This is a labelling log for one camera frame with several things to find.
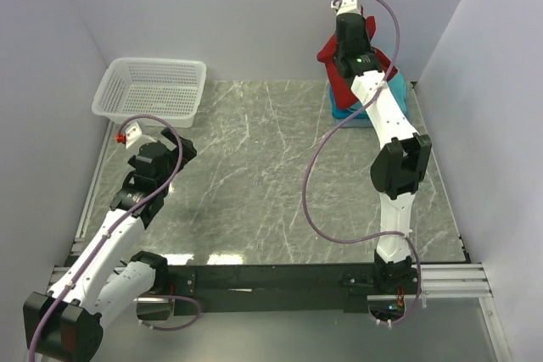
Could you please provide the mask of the red t shirt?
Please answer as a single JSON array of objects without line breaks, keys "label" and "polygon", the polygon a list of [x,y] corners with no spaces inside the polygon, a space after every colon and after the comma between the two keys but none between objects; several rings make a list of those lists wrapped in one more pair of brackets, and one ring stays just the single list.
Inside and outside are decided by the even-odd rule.
[{"label": "red t shirt", "polygon": [[[372,40],[374,35],[377,32],[377,22],[374,16],[365,17],[367,32],[369,39]],[[377,54],[379,63],[382,65],[383,70],[387,70],[390,66],[390,59],[383,53],[379,48],[372,46],[374,51]],[[324,45],[322,50],[317,54],[316,59],[318,62],[324,64],[325,70],[327,71],[327,78],[329,79],[330,85],[332,87],[332,93],[334,96],[335,107],[339,110],[347,111],[351,109],[351,106],[355,105],[357,99],[355,95],[348,88],[345,80],[339,75],[337,68],[333,63],[333,55],[336,52],[337,48],[337,39],[336,35],[332,34],[327,43]],[[396,86],[400,84],[400,72],[396,66],[391,70],[387,76],[387,82],[390,84],[391,91],[395,91]]]}]

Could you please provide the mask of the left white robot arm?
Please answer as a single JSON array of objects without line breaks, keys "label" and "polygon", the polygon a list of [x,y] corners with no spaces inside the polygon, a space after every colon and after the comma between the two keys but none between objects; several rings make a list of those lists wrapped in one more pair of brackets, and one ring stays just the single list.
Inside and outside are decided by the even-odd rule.
[{"label": "left white robot arm", "polygon": [[171,181],[194,159],[193,143],[168,128],[168,148],[132,124],[119,143],[134,151],[132,171],[114,195],[98,232],[69,270],[46,293],[33,292],[23,306],[28,359],[38,354],[60,361],[89,361],[105,328],[139,296],[163,298],[173,310],[179,299],[165,257],[140,252],[121,273],[123,253],[146,231],[162,209]]}]

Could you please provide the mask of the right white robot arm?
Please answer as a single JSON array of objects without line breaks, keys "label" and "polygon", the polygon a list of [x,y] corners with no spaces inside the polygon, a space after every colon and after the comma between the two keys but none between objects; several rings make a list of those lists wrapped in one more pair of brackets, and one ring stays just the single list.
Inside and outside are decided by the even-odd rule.
[{"label": "right white robot arm", "polygon": [[415,277],[406,239],[432,141],[418,133],[396,102],[361,13],[338,12],[335,35],[334,65],[365,108],[379,141],[380,152],[370,169],[380,198],[382,233],[375,249],[373,281],[380,291],[393,293]]}]

